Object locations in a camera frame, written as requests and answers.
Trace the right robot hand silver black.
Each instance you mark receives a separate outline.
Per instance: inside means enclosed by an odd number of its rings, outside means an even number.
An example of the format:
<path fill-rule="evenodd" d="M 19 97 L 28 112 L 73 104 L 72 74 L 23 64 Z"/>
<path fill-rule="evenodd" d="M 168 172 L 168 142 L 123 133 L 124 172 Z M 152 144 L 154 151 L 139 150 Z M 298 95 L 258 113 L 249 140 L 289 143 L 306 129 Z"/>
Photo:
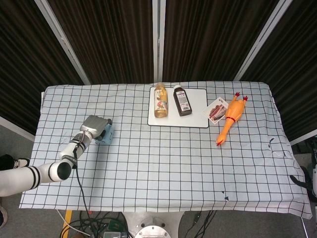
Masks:
<path fill-rule="evenodd" d="M 305 188 L 307 190 L 312 190 L 312 181 L 310 178 L 305 178 L 305 181 L 299 181 L 298 179 L 296 179 L 293 175 L 290 175 L 290 178 L 292 180 L 292 182 L 296 185 L 298 185 L 299 187 Z"/>

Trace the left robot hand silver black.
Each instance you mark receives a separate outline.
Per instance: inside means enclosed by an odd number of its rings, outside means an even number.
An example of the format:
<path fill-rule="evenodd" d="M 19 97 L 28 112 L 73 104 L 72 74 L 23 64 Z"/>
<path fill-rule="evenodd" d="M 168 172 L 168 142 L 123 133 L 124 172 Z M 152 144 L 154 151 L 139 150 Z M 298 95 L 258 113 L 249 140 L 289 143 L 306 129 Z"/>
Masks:
<path fill-rule="evenodd" d="M 110 145 L 113 138 L 113 127 L 111 119 L 90 115 L 80 127 L 81 131 L 91 134 L 96 143 Z"/>

